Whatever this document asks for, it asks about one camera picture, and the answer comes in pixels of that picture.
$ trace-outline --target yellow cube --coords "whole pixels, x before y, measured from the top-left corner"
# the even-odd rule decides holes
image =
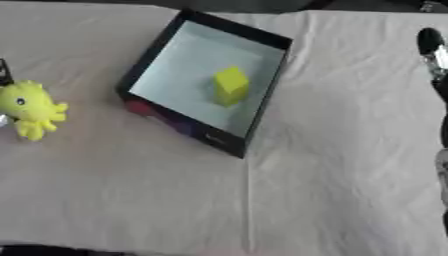
[[[216,73],[214,80],[215,101],[224,107],[243,100],[249,91],[249,80],[237,66]]]

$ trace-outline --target black object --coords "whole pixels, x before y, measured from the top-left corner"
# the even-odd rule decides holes
[[[448,148],[448,75],[447,70],[441,63],[438,63],[438,59],[435,55],[435,52],[439,49],[443,49],[444,52],[440,52],[439,54],[446,54],[446,46],[443,40],[442,35],[439,31],[433,28],[424,28],[422,29],[417,36],[417,45],[419,48],[420,54],[425,58],[426,63],[430,69],[430,72],[433,76],[431,84],[434,90],[439,94],[440,98],[445,103],[445,108],[447,111],[445,112],[445,117],[442,121],[442,127],[440,130],[440,139],[443,147]],[[438,159],[439,155],[436,157],[436,162],[444,163],[446,159]],[[442,164],[442,166],[438,166],[439,177],[445,177],[443,174],[446,173],[447,168]],[[448,193],[448,191],[444,191],[446,184],[446,179],[440,179],[442,183],[442,195]],[[445,226],[446,234],[448,235],[448,211],[445,211],[443,215],[443,224]]]
[[[440,45],[445,45],[443,37],[433,28],[424,28],[417,35],[417,46],[421,55],[435,52]]]
[[[159,104],[148,101],[147,99],[130,93],[130,90],[135,82],[140,78],[140,76],[148,68],[148,66],[151,65],[151,63],[163,50],[166,44],[171,40],[174,34],[186,21],[195,22],[284,51],[282,61],[276,70],[273,80],[271,81],[261,102],[261,105],[255,115],[255,118],[253,119],[252,124],[250,125],[250,128],[244,138],[212,127],[196,119],[185,116],[181,113],[165,108]],[[196,138],[211,146],[224,150],[232,155],[243,158],[258,126],[258,123],[260,122],[260,119],[264,113],[271,94],[275,88],[276,80],[279,76],[281,67],[286,60],[286,56],[291,43],[292,40],[289,38],[272,34],[260,29],[248,27],[229,20],[192,10],[182,10],[162,31],[160,36],[152,43],[152,45],[149,47],[146,53],[143,54],[140,60],[123,77],[117,87],[117,92],[125,101],[128,108],[131,109],[131,111],[137,112],[138,114],[144,116],[150,115],[148,114],[148,112],[157,113],[158,117],[162,117],[162,120],[166,120],[166,123],[175,127],[179,132]],[[134,107],[130,106],[139,106],[140,109],[146,108],[146,110],[135,110]]]
[[[0,59],[0,86],[7,86],[14,83],[8,64],[4,59]]]

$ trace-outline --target yellow plush toy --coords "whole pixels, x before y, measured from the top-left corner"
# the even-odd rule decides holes
[[[42,85],[24,81],[0,87],[0,112],[17,119],[17,133],[32,141],[44,136],[44,130],[55,131],[52,121],[65,121],[66,103],[54,104]]]

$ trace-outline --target white tablecloth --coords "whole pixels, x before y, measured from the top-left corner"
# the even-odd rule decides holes
[[[69,120],[0,129],[0,240],[197,255],[447,255],[443,104],[415,46],[448,16],[223,15],[295,38],[245,160],[128,113],[114,86],[176,11],[0,3],[0,56]]]

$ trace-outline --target box side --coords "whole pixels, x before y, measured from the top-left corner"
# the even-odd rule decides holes
[[[139,96],[126,98],[125,105],[129,111],[145,117],[155,117],[183,135],[219,148],[231,155],[240,158],[244,156],[244,138],[234,136]]]
[[[161,32],[161,34],[152,42],[151,46],[140,57],[137,63],[123,76],[116,87],[116,91],[121,98],[130,98],[129,90],[140,78],[141,74],[151,63],[156,59],[159,53],[163,50],[165,45],[176,34],[179,28],[184,24],[185,19],[179,13]]]
[[[249,27],[234,21],[219,18],[217,16],[196,12],[193,10],[183,10],[182,17],[190,21],[234,34],[251,41],[269,45],[281,50],[287,50],[291,44],[291,39],[274,33],[267,32],[254,27]]]
[[[257,110],[257,114],[255,115],[255,118],[252,122],[252,124],[249,127],[249,130],[247,131],[246,137],[245,137],[245,145],[244,145],[244,154],[246,153],[250,142],[252,141],[252,138],[255,134],[255,131],[258,127],[258,125],[260,124],[261,118],[263,117],[264,111],[266,110],[266,107],[269,103],[269,100],[272,97],[272,94],[274,92],[275,87],[277,87],[277,83],[278,83],[278,79],[280,78],[280,75],[283,71],[283,68],[285,66],[286,63],[286,59],[288,56],[289,50],[287,50],[285,52],[285,54],[283,55],[282,61],[274,75],[274,77],[272,78],[272,82],[268,88],[268,90],[266,91],[266,94],[261,102],[260,107]]]

